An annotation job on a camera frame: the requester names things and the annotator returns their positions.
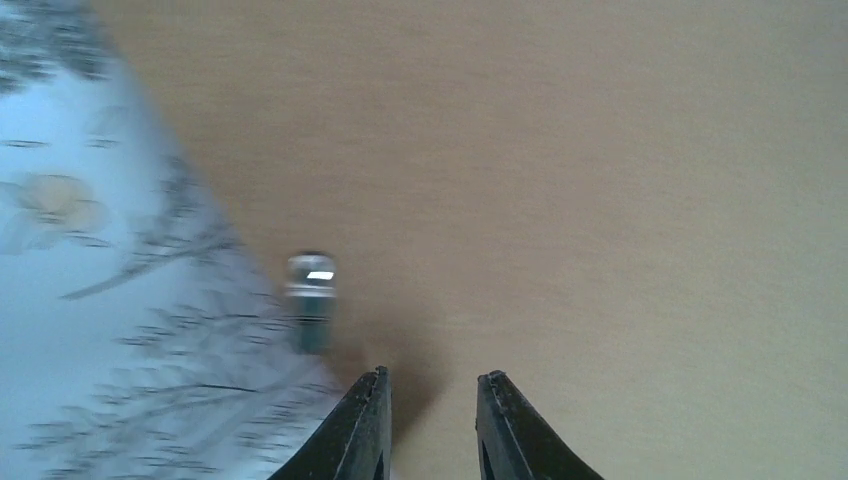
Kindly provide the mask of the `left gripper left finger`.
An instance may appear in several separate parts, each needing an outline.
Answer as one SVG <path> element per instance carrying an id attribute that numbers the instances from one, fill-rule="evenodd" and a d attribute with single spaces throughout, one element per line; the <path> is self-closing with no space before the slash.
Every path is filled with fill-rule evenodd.
<path id="1" fill-rule="evenodd" d="M 390 376 L 379 366 L 359 377 L 270 480 L 385 480 L 391 445 Z"/>

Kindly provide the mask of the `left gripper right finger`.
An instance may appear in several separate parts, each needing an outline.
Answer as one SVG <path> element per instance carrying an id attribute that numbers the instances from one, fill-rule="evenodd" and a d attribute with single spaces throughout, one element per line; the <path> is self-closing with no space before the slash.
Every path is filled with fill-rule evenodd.
<path id="1" fill-rule="evenodd" d="M 503 371 L 478 377 L 476 434 L 484 480 L 602 480 Z"/>

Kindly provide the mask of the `brown backing board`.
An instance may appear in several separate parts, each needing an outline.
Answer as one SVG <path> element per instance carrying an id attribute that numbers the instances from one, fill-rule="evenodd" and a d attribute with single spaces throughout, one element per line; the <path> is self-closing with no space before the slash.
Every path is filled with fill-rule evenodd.
<path id="1" fill-rule="evenodd" d="M 500 369 L 609 479 L 847 475 L 843 1 L 99 1 L 404 479 Z"/>

